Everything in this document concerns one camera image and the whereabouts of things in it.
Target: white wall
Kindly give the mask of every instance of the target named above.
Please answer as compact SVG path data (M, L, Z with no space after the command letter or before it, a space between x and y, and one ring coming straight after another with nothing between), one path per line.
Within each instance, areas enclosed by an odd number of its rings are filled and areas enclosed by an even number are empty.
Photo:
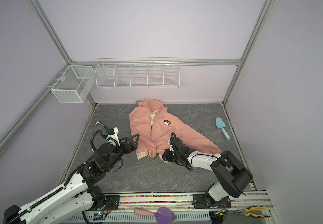
M0 159L0 223L5 209L55 188L90 113L89 102L62 104L51 95Z
M227 108L281 223L323 223L323 1L276 1Z
M264 0L42 0L75 61L241 58Z
M97 103L135 103L142 99L163 102L220 102L236 71L235 65L180 66L179 88L112 88L94 86Z
M63 66L25 1L0 0L0 137Z

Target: jacket sleeve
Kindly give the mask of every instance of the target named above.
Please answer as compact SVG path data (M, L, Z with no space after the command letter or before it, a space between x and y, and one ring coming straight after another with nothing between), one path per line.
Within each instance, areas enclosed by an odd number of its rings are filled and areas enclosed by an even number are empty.
M221 150L208 138L191 128L189 125L183 123L180 119L179 138L184 144L193 150L203 153L218 154Z

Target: robotic arm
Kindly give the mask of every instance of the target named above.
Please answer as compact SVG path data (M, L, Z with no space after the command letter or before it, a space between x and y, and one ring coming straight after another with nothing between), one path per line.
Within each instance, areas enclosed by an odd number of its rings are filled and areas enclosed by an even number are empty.
M110 143L96 149L93 140L98 133ZM93 155L75 168L60 186L21 207L13 205L6 209L3 224L57 224L89 209L103 214L107 214L105 210L111 211L114 205L107 201L99 187L93 185L104 178L118 161L123 164L122 156L136 150L139 141L139 134L123 139L118 139L117 134L118 128L109 129L105 134L97 130L90 140ZM185 146L174 133L171 134L170 149L165 151L163 159L189 170L200 167L214 172L219 182L200 197L203 201L198 201L205 207L216 208L228 195L239 197L252 179L250 171L231 152L200 153ZM232 170L229 172L226 167L232 167Z

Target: pink trowel handle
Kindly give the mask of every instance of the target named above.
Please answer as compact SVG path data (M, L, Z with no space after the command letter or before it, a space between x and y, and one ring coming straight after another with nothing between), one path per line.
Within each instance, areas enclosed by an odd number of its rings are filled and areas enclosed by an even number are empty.
M154 216L154 212L151 211L145 211L142 209L135 209L134 215L143 215L143 216Z

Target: yellow plier handle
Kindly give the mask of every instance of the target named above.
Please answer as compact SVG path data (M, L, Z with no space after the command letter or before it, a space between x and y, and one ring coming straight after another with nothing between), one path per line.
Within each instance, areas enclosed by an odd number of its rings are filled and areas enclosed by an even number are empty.
M266 206L256 206L256 207L250 207L250 208L246 208L244 209L247 214L246 216L252 216L252 217L255 217L255 218L264 218L264 217L271 217L270 215L266 215L266 214L263 214L263 215L256 215L256 214L253 214L253 213L250 213L250 211L254 210L254 209L266 209L267 207Z

